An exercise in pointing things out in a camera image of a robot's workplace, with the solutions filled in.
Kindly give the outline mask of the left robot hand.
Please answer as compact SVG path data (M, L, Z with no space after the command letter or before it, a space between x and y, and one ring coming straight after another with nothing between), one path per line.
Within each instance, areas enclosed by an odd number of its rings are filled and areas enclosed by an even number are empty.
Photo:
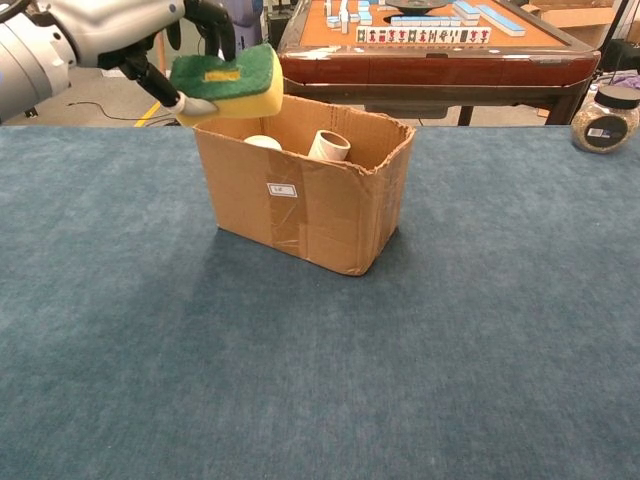
M46 11L62 28L79 67L120 69L161 105L176 114L196 117L218 108L177 90L147 58L155 36L166 31L179 42L180 21L205 37L205 52L235 58L235 34L219 1L48 1Z

